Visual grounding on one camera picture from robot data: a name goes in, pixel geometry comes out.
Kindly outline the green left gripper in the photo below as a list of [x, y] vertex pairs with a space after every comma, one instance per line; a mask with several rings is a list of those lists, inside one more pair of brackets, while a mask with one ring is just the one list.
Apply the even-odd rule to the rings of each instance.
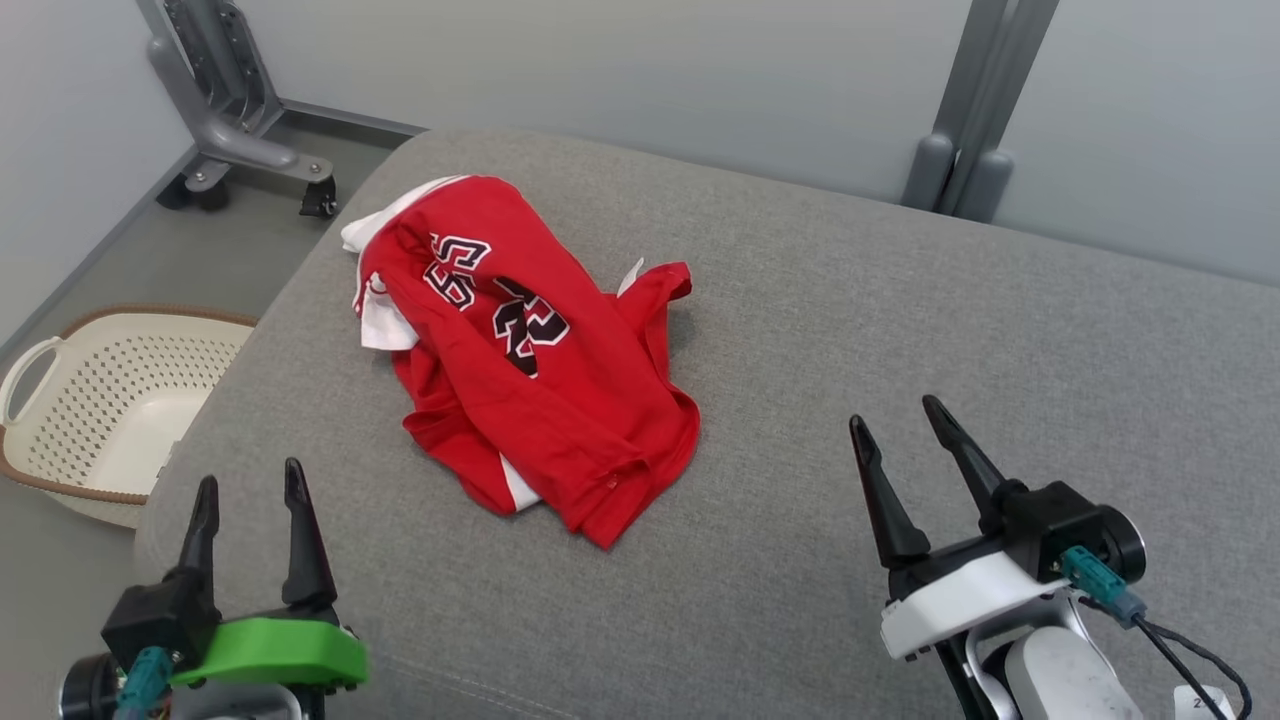
[[[284, 465], [284, 502], [291, 514], [289, 566], [282, 601], [293, 612], [330, 612], [337, 585], [305, 470]], [[220, 527], [219, 488], [206, 475], [197, 488], [178, 561], [165, 580], [179, 580], [214, 606], [214, 541]], [[246, 618], [220, 625], [202, 664], [172, 675], [170, 685], [207, 682], [348, 688], [369, 682], [369, 652], [344, 628], [316, 620]]]

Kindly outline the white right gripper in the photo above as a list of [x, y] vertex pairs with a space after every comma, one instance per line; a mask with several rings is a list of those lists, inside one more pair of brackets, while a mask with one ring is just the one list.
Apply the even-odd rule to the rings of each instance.
[[[963, 475], [980, 533], [1000, 533], [1004, 516], [995, 496], [1006, 478], [937, 396], [923, 396], [922, 406]], [[860, 415], [850, 418], [850, 439], [879, 564], [890, 571], [879, 637], [891, 659], [983, 626], [1071, 629], [1070, 600], [1059, 594], [1066, 582], [1037, 580], [1006, 552], [1006, 536], [972, 538], [929, 553], [931, 542], [884, 474], [881, 448]]]

